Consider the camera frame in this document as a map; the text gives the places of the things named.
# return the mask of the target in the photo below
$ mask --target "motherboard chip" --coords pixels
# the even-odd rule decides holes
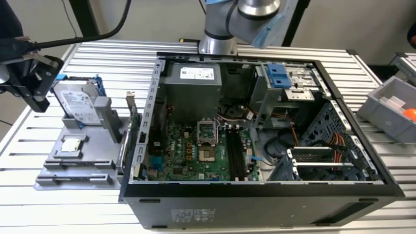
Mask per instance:
[[[183,174],[183,168],[174,168],[174,174]]]
[[[215,162],[215,148],[200,147],[199,148],[199,161],[200,162]]]

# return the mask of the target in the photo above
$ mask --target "aluminum extrusion table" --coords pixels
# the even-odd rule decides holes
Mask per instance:
[[[128,115],[126,92],[136,92],[144,107],[156,52],[198,53],[195,43],[104,40],[75,45],[64,55],[63,73],[100,74],[112,108]],[[239,55],[320,60],[355,112],[380,81],[359,56],[346,50],[239,46]],[[36,191],[32,188],[63,127],[55,97],[46,113],[27,108],[0,143],[0,233],[143,233],[118,190]],[[400,183],[407,198],[343,227],[295,229],[167,230],[170,233],[416,233],[416,146],[398,144],[370,123],[360,121],[374,147]]]

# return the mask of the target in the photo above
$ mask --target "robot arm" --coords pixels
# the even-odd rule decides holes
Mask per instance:
[[[284,22],[280,0],[207,0],[202,54],[236,55],[236,38],[270,46]]]

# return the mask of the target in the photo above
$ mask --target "gray plastic tray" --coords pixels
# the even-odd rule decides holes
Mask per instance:
[[[416,108],[416,87],[392,77],[368,95],[358,115],[402,143],[416,143],[416,123],[380,99],[392,96],[406,102],[403,109]]]

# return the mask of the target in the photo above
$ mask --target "sticker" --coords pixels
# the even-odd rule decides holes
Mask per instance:
[[[171,209],[172,222],[212,222],[215,209]]]
[[[254,119],[254,116],[255,116],[255,113],[248,111],[248,114],[247,114],[247,119],[248,120],[252,120]]]
[[[214,80],[214,68],[183,67],[180,78]]]
[[[82,91],[63,91],[64,102],[74,118],[83,124],[102,124],[90,95]]]

